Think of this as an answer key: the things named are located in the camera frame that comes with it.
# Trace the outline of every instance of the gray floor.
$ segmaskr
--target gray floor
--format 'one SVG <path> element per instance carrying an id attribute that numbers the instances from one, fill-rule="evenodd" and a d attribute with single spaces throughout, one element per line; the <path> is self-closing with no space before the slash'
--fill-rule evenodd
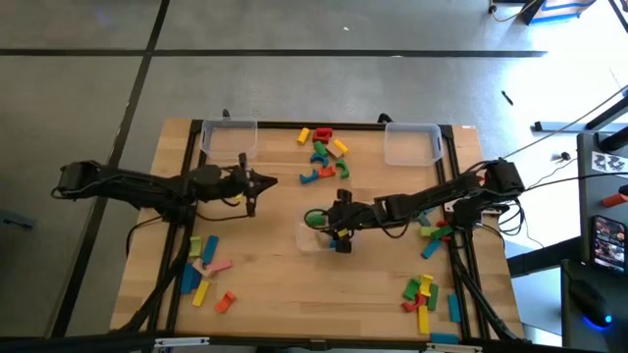
<path id="1" fill-rule="evenodd" d="M 156 0 L 0 0 L 0 48 L 143 49 L 158 8 Z M 498 24 L 486 9 L 487 2 L 478 0 L 173 1 L 158 48 L 549 54 L 154 58 L 121 167 L 148 171 L 164 119 L 217 118 L 223 108 L 259 120 L 374 122 L 387 112 L 402 122 L 474 125 L 485 156 L 494 158 L 538 138 L 528 129 L 531 122 L 570 121 L 628 83 L 628 41 L 607 2 L 599 1 L 577 21 L 531 27 Z M 499 9 L 502 16 L 515 11 Z M 107 160 L 139 62 L 0 56 L 0 209 L 37 218 L 34 231 L 0 234 L 1 335 L 48 331 L 91 204 L 56 201 L 48 193 L 62 165 Z M 571 137 L 554 139 L 513 160 L 526 166 L 522 174 L 532 182 L 552 169 L 546 156 L 572 144 Z M 536 221 L 530 219 L 538 225 L 532 233 L 543 231 L 547 221 L 542 211 L 537 214 Z M 128 205 L 108 205 L 69 334 L 107 330 L 125 264 L 124 238 L 135 217 Z M 543 237 L 552 243 L 559 235 Z"/>

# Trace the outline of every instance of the cable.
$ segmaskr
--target cable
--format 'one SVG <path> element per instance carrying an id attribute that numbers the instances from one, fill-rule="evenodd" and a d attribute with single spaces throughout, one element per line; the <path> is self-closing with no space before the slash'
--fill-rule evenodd
<path id="1" fill-rule="evenodd" d="M 543 136 L 543 137 L 541 137 L 540 139 L 538 139 L 538 140 L 536 140 L 536 141 L 533 141 L 532 143 L 529 143 L 529 144 L 527 144 L 527 145 L 525 145 L 525 146 L 523 146 L 523 147 L 519 148 L 518 150 L 516 150 L 516 151 L 514 151 L 514 152 L 511 152 L 510 154 L 507 154 L 507 155 L 503 156 L 503 158 L 504 158 L 504 159 L 506 159 L 506 158 L 508 158 L 508 157 L 510 157 L 510 156 L 512 156 L 512 155 L 514 155 L 514 154 L 516 154 L 516 153 L 519 153 L 519 152 L 521 152 L 521 151 L 523 151 L 523 150 L 525 150 L 525 149 L 527 149 L 527 148 L 530 148 L 530 147 L 534 146 L 535 144 L 537 144 L 537 143 L 539 143 L 539 142 L 541 142 L 541 141 L 545 140 L 546 138 L 552 137 L 552 136 L 554 136 L 555 134 L 557 134 L 557 133 L 559 133 L 559 132 L 561 132 L 561 131 L 564 131 L 564 130 L 568 129 L 570 126 L 573 126 L 573 125 L 575 125 L 576 123 L 580 122 L 581 120 L 583 120 L 583 119 L 587 118 L 587 117 L 588 117 L 591 113 L 593 113 L 595 110 L 597 110 L 597 109 L 598 109 L 599 107 L 601 107 L 602 105 L 604 105 L 604 104 L 608 103 L 608 101 L 610 101 L 610 100 L 611 100 L 614 96 L 616 96 L 617 94 L 619 94 L 619 93 L 623 92 L 623 91 L 624 91 L 624 90 L 626 90 L 627 88 L 628 88 L 628 85 L 623 86 L 621 89 L 619 89 L 619 90 L 618 90 L 618 91 L 616 91 L 614 94 L 612 94 L 610 97 L 608 97 L 606 100 L 604 100 L 603 102 L 601 102 L 601 103 L 600 103 L 600 104 L 599 104 L 596 108 L 594 108 L 594 109 L 590 110 L 587 114 L 585 114 L 585 115 L 583 115 L 582 117 L 580 117 L 580 118 L 576 119 L 575 121 L 573 121 L 573 122 L 571 122 L 571 123 L 567 124 L 566 126 L 563 126 L 563 127 L 559 128 L 558 130 L 556 130 L 556 131 L 554 131 L 554 132 L 551 132 L 550 134 L 548 134 L 548 135 L 546 135 L 546 136 Z"/>
<path id="2" fill-rule="evenodd" d="M 141 227 L 144 227 L 144 226 L 148 226 L 148 224 L 149 224 L 149 223 L 151 223 L 151 222 L 153 222 L 153 221 L 157 221 L 157 220 L 163 220 L 163 217 L 161 217 L 161 216 L 157 216 L 157 217 L 152 218 L 152 219 L 150 219 L 150 220 L 146 220 L 146 221 L 140 222 L 140 223 L 138 223 L 137 225 L 133 226 L 133 227 L 129 230 L 129 233 L 127 234 L 127 257 L 129 256 L 129 252 L 130 252 L 130 250 L 131 250 L 131 237 L 132 237 L 133 233 L 134 233 L 134 232 L 135 232 L 138 228 L 141 228 Z"/>
<path id="3" fill-rule="evenodd" d="M 493 3 L 493 0 L 490 0 L 490 6 L 489 6 L 489 12 L 491 13 L 491 15 L 493 15 L 493 18 L 495 19 L 495 21 L 497 22 L 506 22 L 506 21 L 510 21 L 514 18 L 516 18 L 517 16 L 523 14 L 526 10 L 528 10 L 532 5 L 536 4 L 537 1 L 539 0 L 532 0 L 532 2 L 530 2 L 530 4 L 526 5 L 523 7 L 523 9 L 521 9 L 521 11 L 519 11 L 518 13 L 510 16 L 509 18 L 506 19 L 498 19 L 497 16 L 495 16 L 495 11 L 497 10 L 497 6 L 495 6 L 495 4 Z"/>
<path id="4" fill-rule="evenodd" d="M 560 171 L 561 169 L 569 166 L 571 164 L 571 162 L 577 160 L 577 158 L 572 159 L 571 161 L 565 163 L 564 165 L 556 168 L 555 170 L 553 170 L 553 172 L 551 172 L 551 174 L 547 175 L 547 176 L 543 176 L 542 178 L 540 178 L 537 182 L 533 183 L 532 185 L 528 186 L 528 188 L 534 187 L 535 185 L 537 185 L 539 182 L 543 181 L 543 179 L 548 178 L 553 176 L 554 174 L 556 174 L 556 172 Z"/>

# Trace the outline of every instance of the wooden tabletop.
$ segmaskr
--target wooden tabletop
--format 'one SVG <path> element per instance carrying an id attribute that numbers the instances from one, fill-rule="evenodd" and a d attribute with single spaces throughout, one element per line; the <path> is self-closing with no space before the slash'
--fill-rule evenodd
<path id="1" fill-rule="evenodd" d="M 180 173 L 189 124 L 190 120 L 166 120 L 152 174 L 170 177 Z M 453 131 L 460 169 L 464 170 L 482 158 L 478 134 L 471 126 L 454 126 Z M 296 144 L 298 133 L 298 129 L 258 130 L 257 156 L 249 165 L 257 173 L 277 177 L 279 183 L 260 195 L 255 218 L 220 223 L 196 219 L 194 235 L 202 237 L 203 244 L 210 234 L 218 235 L 214 259 L 232 259 L 234 266 L 210 280 L 202 307 L 191 305 L 193 292 L 182 295 L 176 332 L 428 340 L 418 333 L 416 314 L 400 307 L 408 280 L 427 274 L 441 288 L 437 310 L 429 314 L 431 330 L 458 334 L 458 324 L 449 321 L 446 302 L 446 295 L 454 291 L 446 249 L 442 246 L 429 260 L 421 258 L 427 240 L 417 236 L 418 225 L 411 225 L 400 239 L 390 239 L 379 229 L 359 231 L 352 240 L 351 254 L 303 252 L 295 240 L 295 235 L 301 234 L 303 213 L 309 208 L 331 207 L 338 188 L 352 191 L 354 201 L 372 203 L 376 196 L 414 193 L 438 184 L 435 167 L 388 166 L 383 131 L 336 130 L 334 137 L 349 148 L 345 160 L 350 178 L 328 177 L 301 185 L 298 175 L 311 172 L 313 149 L 310 143 Z M 198 155 L 196 148 L 193 166 Z M 447 178 L 451 178 L 446 151 L 444 162 Z M 233 164 L 215 159 L 208 163 Z M 199 213 L 221 218 L 244 211 L 214 201 L 201 204 Z M 138 221 L 155 216 L 153 210 L 142 210 Z M 432 223 L 442 218 L 440 209 L 429 215 Z M 125 324 L 153 289 L 167 228 L 160 223 L 135 232 L 111 328 Z M 479 229 L 474 244 L 484 294 L 508 327 L 523 336 L 501 240 Z M 229 312 L 218 314 L 214 305 L 227 290 L 237 300 Z M 158 328 L 165 326 L 170 295 L 170 291 L 164 295 Z M 478 336 L 468 292 L 466 298 L 472 334 Z"/>

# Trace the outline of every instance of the transparent bin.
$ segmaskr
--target transparent bin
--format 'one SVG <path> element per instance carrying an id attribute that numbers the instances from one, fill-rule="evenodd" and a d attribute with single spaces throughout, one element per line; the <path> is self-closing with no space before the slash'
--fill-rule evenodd
<path id="1" fill-rule="evenodd" d="M 257 155 L 257 121 L 224 119 L 203 121 L 200 132 L 200 149 L 210 159 L 237 160 L 246 153 L 247 159 Z"/>
<path id="2" fill-rule="evenodd" d="M 441 128 L 435 124 L 387 123 L 384 158 L 391 166 L 431 166 L 443 157 Z"/>

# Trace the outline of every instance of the colorful block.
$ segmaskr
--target colorful block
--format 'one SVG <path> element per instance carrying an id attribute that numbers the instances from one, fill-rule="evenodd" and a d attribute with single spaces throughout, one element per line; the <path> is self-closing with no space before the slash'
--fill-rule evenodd
<path id="1" fill-rule="evenodd" d="M 342 174 L 340 174 L 340 178 L 348 178 L 349 177 L 349 167 L 346 165 L 344 160 L 337 160 L 336 167 L 342 168 Z"/>
<path id="2" fill-rule="evenodd" d="M 323 165 L 323 168 L 327 168 L 327 166 L 330 165 L 330 159 L 320 153 L 312 154 L 312 157 L 310 157 L 310 163 L 314 162 L 320 162 Z"/>
<path id="3" fill-rule="evenodd" d="M 430 283 L 430 300 L 428 300 L 428 310 L 436 310 L 436 302 L 439 299 L 439 285 L 436 283 Z"/>
<path id="4" fill-rule="evenodd" d="M 419 317 L 419 333 L 430 334 L 430 322 L 428 320 L 428 307 L 421 305 L 417 311 Z"/>
<path id="5" fill-rule="evenodd" d="M 183 268 L 183 278 L 181 282 L 181 294 L 189 294 L 192 292 L 193 274 L 196 270 L 192 264 L 186 263 Z"/>
<path id="6" fill-rule="evenodd" d="M 420 227 L 421 236 L 432 236 L 432 233 L 439 230 L 437 227 Z"/>
<path id="7" fill-rule="evenodd" d="M 421 286 L 419 287 L 419 293 L 421 293 L 421 295 L 428 298 L 432 296 L 432 292 L 430 292 L 430 284 L 432 284 L 433 279 L 434 278 L 430 275 L 421 276 Z"/>
<path id="8" fill-rule="evenodd" d="M 334 144 L 336 145 L 336 147 L 338 147 L 338 149 L 339 149 L 340 151 L 342 151 L 342 154 L 346 154 L 346 153 L 349 151 L 349 149 L 348 149 L 348 148 L 346 148 L 346 146 L 344 145 L 344 143 L 340 142 L 340 140 L 338 140 L 338 139 L 335 139 L 335 140 L 334 140 Z"/>
<path id="9" fill-rule="evenodd" d="M 202 240 L 200 236 L 191 236 L 189 239 L 189 256 L 200 256 Z"/>
<path id="10" fill-rule="evenodd" d="M 328 166 L 318 170 L 318 177 L 333 177 L 336 175 L 336 167 Z"/>
<path id="11" fill-rule="evenodd" d="M 453 323 L 460 322 L 460 309 L 458 308 L 458 296 L 455 293 L 451 293 L 447 296 L 447 302 L 449 303 L 449 320 Z"/>
<path id="12" fill-rule="evenodd" d="M 202 280 L 198 285 L 198 289 L 196 289 L 196 293 L 194 294 L 194 299 L 192 299 L 192 305 L 195 307 L 199 307 L 203 305 L 203 301 L 205 300 L 205 294 L 207 294 L 207 289 L 209 288 L 209 282 L 207 280 Z"/>
<path id="13" fill-rule="evenodd" d="M 316 127 L 316 130 L 314 130 L 314 136 L 312 136 L 312 141 L 328 144 L 330 143 L 330 138 L 332 138 L 333 134 L 334 130 L 331 127 Z"/>
<path id="14" fill-rule="evenodd" d="M 460 338 L 451 333 L 432 332 L 432 334 L 430 334 L 430 342 L 439 344 L 458 344 L 460 343 Z"/>
<path id="15" fill-rule="evenodd" d="M 421 256 L 424 259 L 429 259 L 430 257 L 432 257 L 432 254 L 434 254 L 434 252 L 439 249 L 440 246 L 441 246 L 441 242 L 439 240 L 430 241 L 428 246 L 425 249 L 423 249 Z"/>
<path id="16" fill-rule="evenodd" d="M 417 278 L 411 278 L 403 291 L 403 297 L 407 300 L 414 300 L 416 292 L 419 291 L 419 285 L 421 283 Z"/>
<path id="17" fill-rule="evenodd" d="M 216 304 L 214 309 L 216 309 L 216 311 L 221 314 L 226 313 L 229 307 L 231 307 L 235 301 L 236 301 L 236 296 L 230 291 L 227 291 L 223 299 L 219 301 L 218 304 Z"/>
<path id="18" fill-rule="evenodd" d="M 314 150 L 323 157 L 327 157 L 327 148 L 321 141 L 314 142 Z"/>
<path id="19" fill-rule="evenodd" d="M 439 228 L 439 230 L 433 232 L 432 233 L 432 238 L 434 240 L 438 240 L 438 239 L 442 238 L 445 235 L 449 235 L 451 232 L 453 232 L 453 228 L 451 228 L 451 226 L 445 226 L 445 227 Z"/>
<path id="20" fill-rule="evenodd" d="M 306 183 L 318 180 L 318 171 L 312 170 L 311 176 L 299 175 L 298 179 L 301 181 L 302 184 L 306 184 Z"/>
<path id="21" fill-rule="evenodd" d="M 419 224 L 421 225 L 421 227 L 430 227 L 432 225 L 430 223 L 430 220 L 428 220 L 428 218 L 425 216 L 423 212 L 419 214 L 419 217 L 417 218 L 417 220 L 419 221 Z"/>
<path id="22" fill-rule="evenodd" d="M 300 145 L 305 144 L 305 141 L 307 141 L 307 137 L 309 137 L 310 135 L 310 129 L 307 127 L 304 127 L 301 129 L 301 132 L 298 134 L 298 138 L 296 139 L 296 142 Z"/>
<path id="23" fill-rule="evenodd" d="M 203 265 L 207 265 L 212 262 L 214 258 L 214 253 L 216 252 L 216 246 L 218 246 L 218 236 L 209 235 L 207 238 L 207 242 L 205 243 L 205 250 L 203 250 L 203 256 L 201 259 L 203 260 Z"/>
<path id="24" fill-rule="evenodd" d="M 335 145 L 328 144 L 325 148 L 327 149 L 327 152 L 332 155 L 332 157 L 336 159 L 342 158 L 343 156 L 342 151 L 340 151 L 340 149 L 336 147 Z"/>

